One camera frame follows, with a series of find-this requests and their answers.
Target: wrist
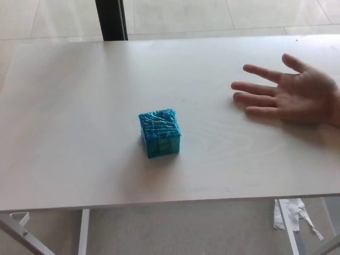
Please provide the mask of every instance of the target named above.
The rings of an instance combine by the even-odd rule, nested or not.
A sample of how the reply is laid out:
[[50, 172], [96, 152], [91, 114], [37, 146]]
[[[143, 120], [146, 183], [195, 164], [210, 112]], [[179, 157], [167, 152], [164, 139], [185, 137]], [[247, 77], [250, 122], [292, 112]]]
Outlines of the wrist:
[[337, 90], [333, 95], [333, 109], [329, 124], [340, 128], [340, 91]]

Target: table frame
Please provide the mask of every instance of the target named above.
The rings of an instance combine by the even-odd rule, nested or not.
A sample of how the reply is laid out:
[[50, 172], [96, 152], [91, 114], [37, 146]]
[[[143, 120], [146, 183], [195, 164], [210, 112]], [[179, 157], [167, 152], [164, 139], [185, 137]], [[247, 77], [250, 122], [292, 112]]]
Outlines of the table frame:
[[[296, 245], [296, 240], [293, 232], [293, 228], [291, 222], [289, 220], [288, 210], [286, 207], [282, 206], [282, 200], [277, 200], [280, 213], [282, 216], [283, 224], [287, 231], [289, 241], [292, 247], [292, 254], [299, 255], [298, 246]], [[16, 241], [21, 243], [24, 247], [26, 247], [29, 251], [36, 255], [57, 255], [53, 253], [48, 247], [46, 247], [43, 243], [41, 243], [36, 237], [30, 234], [25, 228], [25, 224], [29, 219], [29, 213], [24, 213], [25, 216], [18, 222], [12, 218], [12, 214], [0, 214], [0, 230], [3, 230], [9, 236], [14, 238]], [[83, 209], [81, 216], [81, 226], [80, 226], [80, 235], [79, 235], [79, 248], [78, 255], [86, 255], [87, 249], [87, 237], [88, 237], [88, 229], [89, 229], [89, 217], [90, 217], [90, 209]], [[340, 235], [337, 235], [316, 251], [313, 252], [313, 255], [326, 255], [331, 251], [335, 250], [340, 246]]]
[[[0, 214], [0, 230], [3, 230], [6, 234], [22, 244], [33, 254], [56, 255], [25, 229], [24, 226], [29, 220], [29, 212], [27, 212], [19, 222], [13, 219], [12, 215], [13, 214]], [[83, 209], [81, 216], [78, 255], [86, 254], [89, 217], [90, 209]]]

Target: floor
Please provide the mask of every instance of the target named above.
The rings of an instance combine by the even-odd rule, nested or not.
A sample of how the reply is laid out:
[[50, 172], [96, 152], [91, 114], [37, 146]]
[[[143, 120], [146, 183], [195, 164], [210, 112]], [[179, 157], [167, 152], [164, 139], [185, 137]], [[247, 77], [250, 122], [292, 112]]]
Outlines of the floor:
[[[129, 40], [340, 33], [339, 0], [124, 0], [124, 8]], [[1, 0], [0, 89], [17, 44], [101, 40], [94, 0]], [[303, 201], [326, 240], [340, 233], [339, 198]], [[88, 254], [291, 254], [272, 212], [270, 200], [93, 210]], [[28, 229], [56, 254], [76, 254], [80, 215], [32, 212]], [[307, 254], [322, 244], [303, 222], [301, 236]], [[2, 232], [0, 253], [31, 254]]]

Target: human hand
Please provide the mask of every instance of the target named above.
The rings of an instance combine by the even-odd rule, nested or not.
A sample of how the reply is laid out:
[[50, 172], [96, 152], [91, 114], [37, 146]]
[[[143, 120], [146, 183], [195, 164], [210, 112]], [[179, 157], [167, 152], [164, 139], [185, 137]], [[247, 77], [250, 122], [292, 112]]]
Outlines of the human hand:
[[235, 81], [234, 100], [246, 103], [248, 115], [277, 118], [304, 123], [330, 123], [340, 127], [340, 92], [336, 82], [327, 74], [284, 54], [282, 62], [298, 74], [281, 73], [255, 65], [243, 69], [269, 81], [277, 87]]

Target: glittery blue box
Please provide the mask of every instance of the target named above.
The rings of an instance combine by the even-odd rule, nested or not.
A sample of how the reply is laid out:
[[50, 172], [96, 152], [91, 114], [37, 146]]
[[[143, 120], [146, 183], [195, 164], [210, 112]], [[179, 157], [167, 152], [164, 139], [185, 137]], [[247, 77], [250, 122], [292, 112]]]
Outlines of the glittery blue box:
[[173, 109], [138, 115], [148, 158], [180, 152], [181, 132]]

